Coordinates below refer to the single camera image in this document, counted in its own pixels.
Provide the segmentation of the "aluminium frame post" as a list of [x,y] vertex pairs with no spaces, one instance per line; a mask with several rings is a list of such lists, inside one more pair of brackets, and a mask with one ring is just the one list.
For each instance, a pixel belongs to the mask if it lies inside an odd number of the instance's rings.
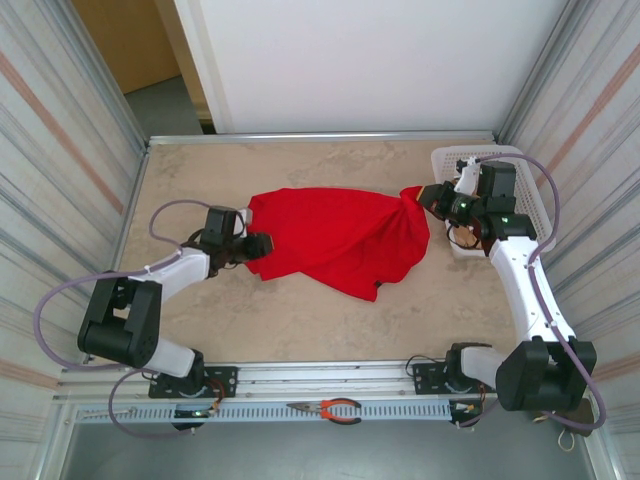
[[91,83],[123,135],[135,150],[145,153],[149,146],[148,139],[76,8],[71,0],[60,0],[60,8],[68,22],[71,46],[77,51],[81,64],[87,69]]
[[580,25],[596,4],[597,0],[566,0],[504,122],[494,131],[497,144],[510,144],[514,140],[544,86],[551,80],[554,69],[578,35]]

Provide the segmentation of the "brown drawstring cloth bag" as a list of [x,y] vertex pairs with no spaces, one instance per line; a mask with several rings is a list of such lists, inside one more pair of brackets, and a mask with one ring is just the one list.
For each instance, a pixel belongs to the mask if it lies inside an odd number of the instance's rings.
[[[557,411],[556,415],[574,423],[592,424],[595,422],[592,405],[587,398],[583,398],[581,400],[576,410]],[[591,430],[582,430],[564,426],[557,438],[557,445],[561,451],[571,453],[575,448],[576,438],[578,436],[587,438],[591,433]]]

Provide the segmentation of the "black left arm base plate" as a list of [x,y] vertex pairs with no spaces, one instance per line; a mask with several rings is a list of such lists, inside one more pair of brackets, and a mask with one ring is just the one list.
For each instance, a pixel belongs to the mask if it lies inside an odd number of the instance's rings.
[[152,399],[234,398],[239,369],[233,366],[205,367],[202,375],[178,378],[159,374],[151,381],[148,396]]

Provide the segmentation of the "white plastic basket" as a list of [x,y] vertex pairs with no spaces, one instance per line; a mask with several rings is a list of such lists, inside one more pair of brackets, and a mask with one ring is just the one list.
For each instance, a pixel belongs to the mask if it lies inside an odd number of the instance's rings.
[[[516,157],[522,152],[512,146],[499,145],[463,145],[441,147],[433,150],[431,154],[432,168],[436,183],[450,181],[454,185],[459,178],[459,171],[456,163],[459,160],[466,160],[475,156],[478,159],[490,155],[502,154],[498,160],[509,162],[514,165],[516,179],[514,194],[516,198],[515,212],[527,214],[536,230],[539,243],[545,241],[552,232],[552,221],[542,202],[536,182],[533,178],[529,162]],[[468,260],[472,258],[484,258],[483,250],[463,251],[450,243],[453,256],[458,260]]]

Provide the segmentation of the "wide aluminium mounting rail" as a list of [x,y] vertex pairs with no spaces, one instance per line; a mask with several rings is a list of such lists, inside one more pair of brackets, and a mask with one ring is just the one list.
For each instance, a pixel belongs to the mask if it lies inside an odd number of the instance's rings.
[[[350,362],[244,362],[237,365],[234,402],[285,402],[348,397],[404,400],[416,396],[403,360]],[[128,368],[65,371],[53,395],[56,404],[105,403]]]

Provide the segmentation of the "thin aluminium table edge bar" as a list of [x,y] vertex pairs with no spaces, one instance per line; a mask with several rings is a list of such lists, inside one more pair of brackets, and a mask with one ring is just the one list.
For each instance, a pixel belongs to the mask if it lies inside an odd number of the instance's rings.
[[477,143],[493,143],[495,141],[495,137],[491,131],[483,130],[173,135],[152,136],[149,139],[149,146],[444,140],[454,140],[459,142],[461,142],[462,140],[469,140]]

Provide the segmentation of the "wooden door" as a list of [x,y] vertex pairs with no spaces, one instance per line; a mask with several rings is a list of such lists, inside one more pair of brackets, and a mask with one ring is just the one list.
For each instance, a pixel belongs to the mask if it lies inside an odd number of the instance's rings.
[[120,90],[180,75],[154,0],[71,0]]

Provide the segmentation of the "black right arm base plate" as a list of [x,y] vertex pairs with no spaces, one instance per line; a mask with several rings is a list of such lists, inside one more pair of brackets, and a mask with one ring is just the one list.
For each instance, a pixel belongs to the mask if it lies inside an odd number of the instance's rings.
[[411,374],[417,395],[473,395],[481,392],[481,386],[487,393],[495,392],[492,387],[465,376],[446,362],[413,363]]

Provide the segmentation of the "red t-shirt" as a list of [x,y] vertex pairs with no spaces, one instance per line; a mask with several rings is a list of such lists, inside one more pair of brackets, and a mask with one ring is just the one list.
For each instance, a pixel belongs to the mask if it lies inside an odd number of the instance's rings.
[[255,195],[249,231],[274,248],[247,264],[263,281],[302,273],[346,295],[377,299],[425,256],[430,230],[420,186],[396,196],[347,188],[283,188]]

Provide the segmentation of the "orange-handled pliers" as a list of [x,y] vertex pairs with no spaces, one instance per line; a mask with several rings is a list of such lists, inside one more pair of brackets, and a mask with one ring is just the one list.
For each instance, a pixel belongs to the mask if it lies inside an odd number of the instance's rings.
[[360,409],[362,405],[349,398],[334,398],[331,400],[322,400],[319,402],[293,402],[288,403],[287,407],[312,414],[318,414],[322,419],[328,420],[334,424],[342,426],[352,426],[359,424],[362,419],[360,417],[347,418],[336,416],[331,409],[336,406],[348,406]]

